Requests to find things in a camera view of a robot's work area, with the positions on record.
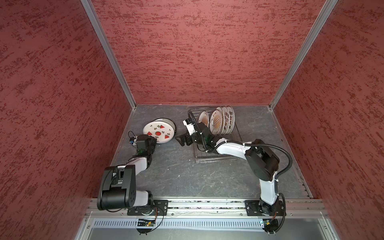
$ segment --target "white plate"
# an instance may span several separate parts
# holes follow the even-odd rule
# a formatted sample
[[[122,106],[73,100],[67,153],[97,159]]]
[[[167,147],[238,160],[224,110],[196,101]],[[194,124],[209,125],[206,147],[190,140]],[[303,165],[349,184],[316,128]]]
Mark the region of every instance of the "white plate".
[[[173,130],[175,130],[175,132],[176,132],[176,126],[175,126],[174,122],[172,122],[172,120],[169,120],[168,118],[159,118],[159,119],[156,119],[153,121],[160,121],[160,122],[168,123],[169,125],[172,126]]]
[[[221,135],[227,134],[228,126],[229,126],[229,111],[227,107],[221,107],[224,113],[224,126]]]
[[[215,110],[212,112],[211,119],[209,120],[209,130],[213,135],[217,135],[221,130],[222,126],[222,117],[219,110]]]
[[[235,127],[235,112],[231,106],[227,106],[227,109],[229,111],[229,126],[226,134],[230,134]]]
[[[221,114],[221,127],[220,127],[219,132],[217,133],[217,135],[220,135],[222,133],[223,127],[224,127],[224,112],[223,112],[223,109],[221,107],[217,107],[216,109],[219,110],[220,114]]]
[[[153,121],[145,125],[143,134],[156,138],[157,143],[166,143],[173,138],[175,130],[166,122]]]
[[[200,122],[204,123],[208,127],[209,116],[208,116],[207,111],[202,111],[200,113],[197,123],[200,123]]]

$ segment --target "stack of plates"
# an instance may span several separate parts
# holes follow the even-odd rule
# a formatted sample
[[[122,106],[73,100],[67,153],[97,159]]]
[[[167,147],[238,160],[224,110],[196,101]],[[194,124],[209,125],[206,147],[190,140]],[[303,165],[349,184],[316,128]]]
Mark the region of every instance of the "stack of plates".
[[[235,112],[231,106],[217,107],[209,119],[208,112],[202,111],[198,122],[203,122],[213,135],[230,134],[235,126]]]
[[[157,143],[169,142],[175,136],[176,126],[167,118],[159,118],[145,125],[143,134],[157,139]]]

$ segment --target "black mounting plate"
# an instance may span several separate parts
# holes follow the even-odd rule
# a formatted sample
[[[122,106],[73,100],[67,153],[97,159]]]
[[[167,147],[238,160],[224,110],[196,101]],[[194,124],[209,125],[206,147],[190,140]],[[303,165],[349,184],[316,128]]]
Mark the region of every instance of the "black mounting plate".
[[[259,200],[245,200],[245,209],[247,211],[247,216],[263,216],[262,212],[259,210]],[[284,215],[284,208],[283,208],[283,202],[278,200],[273,205],[274,207],[274,213],[272,217],[274,216],[276,212],[276,216],[283,216]]]
[[[153,200],[154,206],[157,207],[157,215],[164,216],[167,215],[168,210],[168,200]],[[152,211],[150,214],[145,214],[148,212],[150,207],[130,207],[128,208],[128,216],[154,216],[155,211]]]

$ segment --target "table surface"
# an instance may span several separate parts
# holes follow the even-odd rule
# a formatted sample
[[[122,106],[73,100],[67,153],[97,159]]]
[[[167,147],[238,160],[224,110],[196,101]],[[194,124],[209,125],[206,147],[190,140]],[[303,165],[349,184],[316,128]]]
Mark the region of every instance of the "table surface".
[[[143,127],[158,118],[169,118],[176,125],[175,135],[187,130],[182,121],[188,118],[187,110],[196,106],[139,105],[132,116],[129,130],[142,134]],[[261,139],[265,143],[283,146],[282,138],[266,106],[234,106],[235,121],[243,141]],[[136,154],[129,139],[123,140],[115,165],[127,162]],[[278,150],[279,169],[288,164],[287,157]],[[278,191],[286,198],[307,198],[299,173],[291,168],[279,177]],[[158,197],[260,197],[259,179],[246,160],[223,160],[197,164],[192,146],[180,146],[173,138],[157,144],[152,164],[136,176],[138,190],[149,190]]]

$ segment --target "red textured wall panel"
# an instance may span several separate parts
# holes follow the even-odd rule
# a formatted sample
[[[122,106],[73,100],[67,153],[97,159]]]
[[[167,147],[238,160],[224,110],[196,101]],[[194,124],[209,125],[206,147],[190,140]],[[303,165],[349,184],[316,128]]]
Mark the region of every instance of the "red textured wall panel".
[[[129,103],[79,0],[3,0],[0,36],[0,239],[71,240]]]
[[[384,2],[339,0],[276,106],[342,239],[383,239]]]
[[[137,103],[269,104],[324,0],[93,0]]]

